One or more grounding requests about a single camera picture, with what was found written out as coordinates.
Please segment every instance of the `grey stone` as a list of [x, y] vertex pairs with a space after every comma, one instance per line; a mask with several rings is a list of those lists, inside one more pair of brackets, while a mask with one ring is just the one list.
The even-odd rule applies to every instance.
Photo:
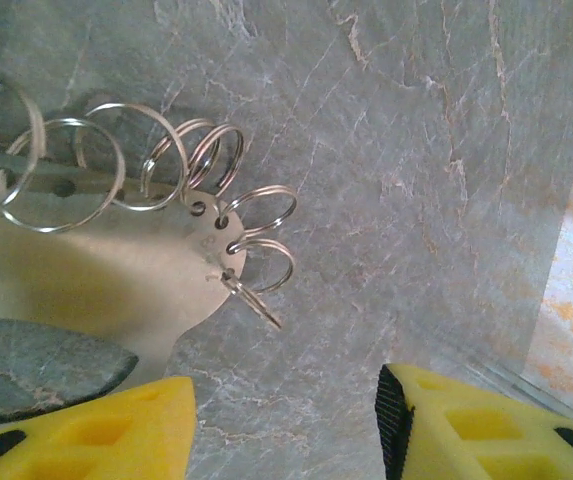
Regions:
[[136, 364], [132, 353], [88, 335], [0, 320], [0, 423], [102, 396]]
[[[299, 192], [284, 331], [232, 299], [171, 359], [200, 405], [190, 478], [383, 478], [381, 364], [466, 376], [432, 337], [521, 371], [573, 179], [573, 0], [6, 1], [0, 69], [53, 114], [231, 120], [233, 193]], [[26, 121], [0, 105], [1, 148]], [[161, 133], [114, 128], [134, 174]]]

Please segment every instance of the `silver key ring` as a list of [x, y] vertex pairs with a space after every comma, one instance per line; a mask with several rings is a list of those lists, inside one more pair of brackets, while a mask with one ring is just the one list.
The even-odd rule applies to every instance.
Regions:
[[234, 273], [224, 272], [222, 274], [222, 283], [230, 290], [230, 293], [239, 296], [246, 302], [257, 315], [266, 320], [277, 330], [282, 329], [282, 321], [270, 311], [268, 305], [257, 296], [257, 293], [249, 290]]
[[286, 273], [282, 275], [282, 277], [277, 280], [275, 283], [268, 285], [267, 287], [263, 288], [254, 288], [251, 291], [256, 293], [257, 295], [261, 295], [262, 293], [270, 293], [277, 290], [283, 284], [285, 284], [290, 277], [293, 276], [293, 272], [295, 271], [295, 257], [293, 254], [288, 250], [283, 244], [279, 243], [276, 240], [271, 240], [270, 238], [247, 238], [243, 240], [239, 240], [237, 242], [233, 242], [226, 248], [226, 252], [230, 255], [234, 255], [242, 250], [248, 250], [249, 248], [268, 248], [270, 250], [276, 250], [284, 255], [288, 260], [288, 268], [286, 269]]
[[265, 197], [268, 195], [279, 195], [279, 194], [288, 195], [289, 197], [292, 198], [292, 201], [288, 206], [288, 208], [286, 209], [286, 211], [277, 218], [275, 218], [274, 220], [272, 220], [271, 222], [265, 223], [264, 225], [260, 225], [259, 227], [245, 229], [244, 235], [245, 238], [250, 238], [259, 235], [260, 233], [263, 233], [267, 230], [272, 230], [273, 228], [277, 228], [282, 223], [284, 223], [284, 220], [290, 217], [297, 208], [297, 192], [293, 188], [286, 187], [284, 185], [268, 185], [266, 187], [260, 187], [254, 190], [250, 190], [249, 192], [240, 195], [219, 212], [219, 222], [220, 223], [223, 222], [224, 219], [226, 218], [226, 215], [228, 215], [233, 210], [239, 208], [244, 203], [250, 202], [254, 198]]
[[[220, 153], [220, 142], [221, 138], [229, 132], [235, 132], [237, 135], [237, 144], [235, 146], [235, 153], [232, 159], [228, 162], [226, 171], [222, 174], [220, 179], [217, 181], [217, 192], [214, 193], [215, 197], [219, 197], [228, 186], [231, 184], [239, 167], [241, 166], [242, 155], [244, 153], [244, 136], [239, 128], [229, 123], [216, 126], [211, 120], [205, 118], [198, 118], [181, 124], [175, 129], [175, 133], [180, 137], [192, 132], [198, 128], [212, 128], [210, 132], [197, 144], [195, 150], [193, 151], [190, 160], [188, 161], [188, 166], [190, 169], [190, 179], [188, 181], [188, 188], [194, 189], [199, 186], [206, 176], [210, 173], [213, 166], [217, 163]], [[144, 169], [142, 173], [142, 192], [148, 192], [149, 185], [151, 182], [151, 177], [157, 162], [162, 154], [166, 151], [170, 145], [170, 140], [168, 137], [162, 138], [153, 151], [151, 152], [149, 158], [144, 163]], [[210, 150], [211, 155], [205, 162], [201, 162], [204, 155]]]
[[[108, 141], [111, 143], [111, 146], [113, 147], [113, 150], [115, 152], [116, 171], [115, 171], [115, 180], [113, 182], [113, 185], [111, 186], [110, 190], [106, 194], [106, 197], [104, 198], [102, 203], [95, 210], [93, 210], [93, 212], [91, 212], [90, 215], [83, 218], [82, 220], [80, 220], [78, 222], [74, 222], [74, 223], [66, 223], [63, 225], [57, 225], [54, 227], [39, 227], [39, 226], [31, 225], [31, 224], [28, 224], [26, 222], [19, 220], [15, 215], [10, 213], [6, 208], [4, 208], [2, 210], [4, 217], [6, 217], [7, 220], [11, 221], [15, 225], [18, 225], [20, 227], [24, 227], [24, 228], [27, 228], [29, 230], [32, 230], [33, 232], [62, 233], [62, 232], [66, 232], [68, 230], [71, 230], [73, 228], [80, 227], [80, 226], [90, 222], [92, 219], [94, 219], [95, 217], [100, 215], [104, 210], [106, 210], [106, 208], [108, 208], [108, 206], [111, 204], [111, 202], [114, 201], [114, 198], [117, 195], [117, 192], [119, 192], [119, 190], [122, 188], [122, 185], [124, 184], [124, 179], [126, 178], [126, 161], [124, 160], [124, 154], [122, 153], [122, 149], [119, 146], [119, 144], [117, 143], [117, 140], [115, 140], [115, 138], [110, 133], [108, 133], [108, 131], [106, 131], [104, 128], [100, 127], [99, 125], [94, 124], [90, 120], [84, 120], [84, 119], [79, 119], [79, 118], [56, 118], [54, 120], [49, 120], [48, 122], [44, 123], [44, 127], [45, 127], [46, 131], [56, 130], [56, 129], [64, 128], [64, 127], [91, 128], [93, 130], [97, 130], [106, 139], [108, 139]], [[29, 131], [21, 134], [19, 137], [17, 137], [17, 139], [13, 142], [13, 144], [10, 147], [8, 147], [8, 150], [6, 151], [6, 153], [8, 153], [10, 155], [17, 155], [21, 151], [21, 149], [24, 146], [26, 146], [28, 141], [31, 140], [31, 138], [32, 138], [31, 134], [32, 134], [32, 130], [29, 130]]]
[[[177, 152], [179, 153], [180, 176], [179, 179], [177, 180], [175, 188], [173, 188], [173, 191], [156, 203], [151, 203], [148, 205], [131, 205], [118, 199], [113, 200], [113, 203], [115, 205], [119, 205], [122, 208], [125, 208], [127, 210], [132, 210], [135, 212], [150, 212], [153, 210], [159, 210], [161, 208], [164, 208], [166, 205], [168, 205], [177, 197], [180, 198], [182, 203], [185, 203], [184, 194], [186, 192], [186, 189], [188, 188], [188, 181], [190, 179], [190, 174], [188, 169], [188, 154], [186, 153], [186, 148], [184, 147], [184, 144], [179, 138], [179, 135], [175, 133], [175, 129], [173, 128], [173, 126], [168, 122], [168, 120], [166, 120], [161, 114], [159, 114], [152, 108], [147, 107], [146, 105], [139, 105], [135, 103], [104, 103], [103, 105], [95, 107], [90, 112], [86, 113], [85, 116], [86, 118], [91, 118], [93, 115], [96, 115], [101, 111], [111, 110], [114, 108], [135, 110], [157, 121], [162, 127], [166, 129], [168, 135], [172, 140], [172, 143], [175, 145], [175, 147], [177, 148]], [[86, 161], [84, 160], [83, 147], [81, 145], [79, 137], [75, 139], [75, 153], [77, 155], [78, 165], [84, 167], [86, 165]]]
[[3, 207], [15, 200], [19, 192], [22, 191], [33, 176], [39, 159], [46, 156], [46, 129], [44, 126], [44, 118], [42, 117], [39, 107], [28, 97], [23, 88], [2, 75], [0, 75], [0, 85], [13, 91], [26, 107], [31, 132], [30, 151], [28, 152], [26, 168], [10, 191], [5, 192], [4, 197], [0, 199], [0, 206]]

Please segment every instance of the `stone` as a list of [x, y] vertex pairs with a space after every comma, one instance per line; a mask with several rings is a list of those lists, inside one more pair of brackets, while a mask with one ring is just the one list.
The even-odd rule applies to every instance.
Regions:
[[95, 337], [0, 319], [0, 423], [100, 397], [136, 364], [132, 353]]
[[[231, 299], [169, 363], [196, 384], [189, 478], [383, 478], [383, 363], [466, 376], [448, 341], [521, 372], [573, 180], [573, 0], [5, 0], [0, 70], [50, 115], [232, 121], [224, 200], [299, 193], [275, 233], [299, 268], [265, 297], [284, 331]], [[2, 148], [26, 119], [0, 105]], [[135, 175], [161, 132], [117, 120]]]

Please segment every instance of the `grey marble surface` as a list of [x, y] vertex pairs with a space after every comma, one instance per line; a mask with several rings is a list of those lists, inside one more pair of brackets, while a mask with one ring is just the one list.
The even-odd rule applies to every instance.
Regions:
[[[232, 120], [234, 190], [299, 192], [284, 332], [233, 299], [176, 345], [189, 478], [383, 478], [381, 364], [457, 369], [409, 326], [520, 371], [573, 179], [573, 1], [4, 0], [0, 69], [49, 113], [101, 94]], [[5, 111], [0, 146], [25, 124]]]
[[0, 319], [0, 423], [100, 397], [136, 364], [132, 353], [88, 335]]

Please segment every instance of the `metal plate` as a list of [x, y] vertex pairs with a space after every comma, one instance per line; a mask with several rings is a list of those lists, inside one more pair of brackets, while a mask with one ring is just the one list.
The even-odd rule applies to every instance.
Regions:
[[[97, 198], [59, 199], [37, 189], [22, 194], [11, 210], [60, 223], [92, 209]], [[239, 218], [229, 215], [219, 230], [214, 198], [190, 192], [188, 204], [196, 201], [206, 205], [198, 217], [180, 202], [144, 213], [110, 207], [59, 235], [33, 233], [0, 218], [0, 318], [41, 322], [124, 346], [140, 361], [120, 388], [160, 378], [179, 336], [228, 297], [220, 281], [224, 269], [239, 275], [245, 261], [243, 251], [226, 253], [242, 235]]]

